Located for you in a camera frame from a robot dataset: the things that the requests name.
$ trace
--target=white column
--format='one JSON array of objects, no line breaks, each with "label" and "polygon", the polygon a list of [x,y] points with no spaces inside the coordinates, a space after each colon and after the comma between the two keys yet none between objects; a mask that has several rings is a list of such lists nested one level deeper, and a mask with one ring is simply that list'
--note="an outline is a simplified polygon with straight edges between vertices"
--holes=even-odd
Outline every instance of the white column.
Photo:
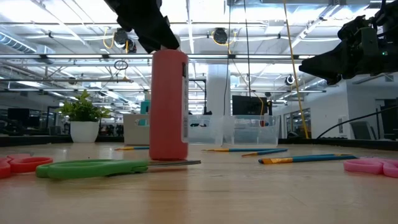
[{"label": "white column", "polygon": [[226,65],[209,65],[207,74],[207,111],[213,115],[231,114],[231,86]]}]

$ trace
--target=table surface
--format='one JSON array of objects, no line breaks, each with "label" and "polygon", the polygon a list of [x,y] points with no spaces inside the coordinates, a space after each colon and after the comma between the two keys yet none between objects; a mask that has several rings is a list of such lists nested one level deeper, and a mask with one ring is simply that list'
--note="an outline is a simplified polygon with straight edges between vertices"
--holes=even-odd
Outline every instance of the table surface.
[{"label": "table surface", "polygon": [[[0,156],[33,152],[56,161],[141,159],[148,151],[114,151],[120,143],[0,148]],[[286,145],[268,157],[353,153],[398,158],[398,152]],[[262,165],[239,152],[203,152],[202,164],[91,179],[0,180],[1,223],[397,223],[398,179],[353,174],[341,161]]]}]

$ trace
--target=pink bottle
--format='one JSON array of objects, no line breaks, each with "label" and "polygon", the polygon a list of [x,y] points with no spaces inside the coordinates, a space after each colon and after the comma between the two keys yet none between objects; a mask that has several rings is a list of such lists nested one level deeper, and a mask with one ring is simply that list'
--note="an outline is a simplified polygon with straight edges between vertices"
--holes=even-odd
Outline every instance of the pink bottle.
[{"label": "pink bottle", "polygon": [[160,50],[152,58],[149,155],[180,160],[188,155],[188,56]]}]

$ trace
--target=green leaves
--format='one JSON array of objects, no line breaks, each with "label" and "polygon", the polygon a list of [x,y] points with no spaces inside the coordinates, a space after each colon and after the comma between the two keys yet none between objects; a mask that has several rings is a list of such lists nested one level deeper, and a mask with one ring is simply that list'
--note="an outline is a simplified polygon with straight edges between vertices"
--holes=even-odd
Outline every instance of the green leaves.
[{"label": "green leaves", "polygon": [[80,96],[76,96],[78,101],[69,103],[67,100],[63,103],[63,107],[56,110],[64,116],[68,115],[70,121],[94,121],[97,122],[101,118],[108,118],[110,110],[101,107],[95,107],[87,98],[90,94],[85,90]]}]

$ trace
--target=white label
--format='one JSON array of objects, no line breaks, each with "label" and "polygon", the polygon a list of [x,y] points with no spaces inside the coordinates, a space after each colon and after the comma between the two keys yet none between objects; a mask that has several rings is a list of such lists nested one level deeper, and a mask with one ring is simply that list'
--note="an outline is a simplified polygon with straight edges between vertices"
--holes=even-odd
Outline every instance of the white label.
[{"label": "white label", "polygon": [[181,128],[181,141],[188,142],[188,87],[189,87],[189,73],[188,66],[182,63],[182,128]]}]

